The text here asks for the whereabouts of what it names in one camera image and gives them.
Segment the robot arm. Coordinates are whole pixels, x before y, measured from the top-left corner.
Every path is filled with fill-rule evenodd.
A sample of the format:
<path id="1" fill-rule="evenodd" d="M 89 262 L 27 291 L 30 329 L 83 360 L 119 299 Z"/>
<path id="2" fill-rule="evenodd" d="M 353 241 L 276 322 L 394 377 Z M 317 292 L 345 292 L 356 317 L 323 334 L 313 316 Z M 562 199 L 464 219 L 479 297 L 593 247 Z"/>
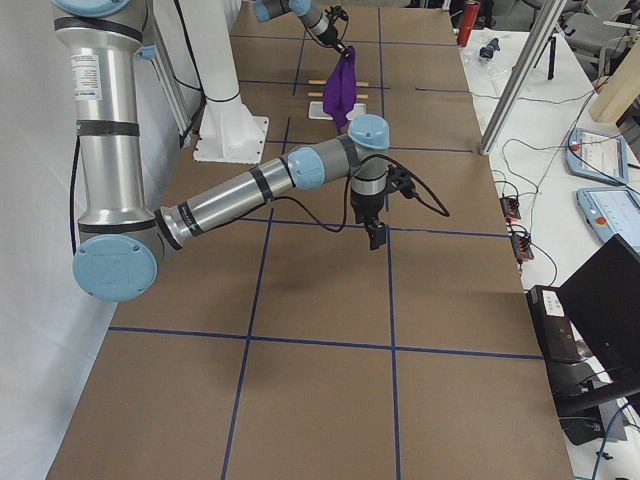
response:
<path id="1" fill-rule="evenodd" d="M 266 23 L 289 13 L 295 15 L 311 38 L 323 48 L 333 49 L 344 59 L 353 59 L 352 48 L 343 43 L 349 15 L 340 5 L 322 8 L 312 0 L 251 1 L 256 20 Z"/>
<path id="2" fill-rule="evenodd" d="M 248 171 L 172 207 L 146 206 L 134 59 L 159 42 L 150 1 L 57 1 L 54 27 L 70 53 L 76 134 L 86 211 L 73 275 L 89 295 L 123 302 L 144 293 L 161 262 L 185 243 L 228 225 L 292 189 L 345 179 L 345 208 L 372 248 L 386 241 L 379 212 L 390 187 L 389 127 L 361 115 L 346 133 L 264 161 L 269 121 L 243 103 L 224 5 L 184 1 L 179 8 L 204 95 L 194 157 L 244 163 Z"/>

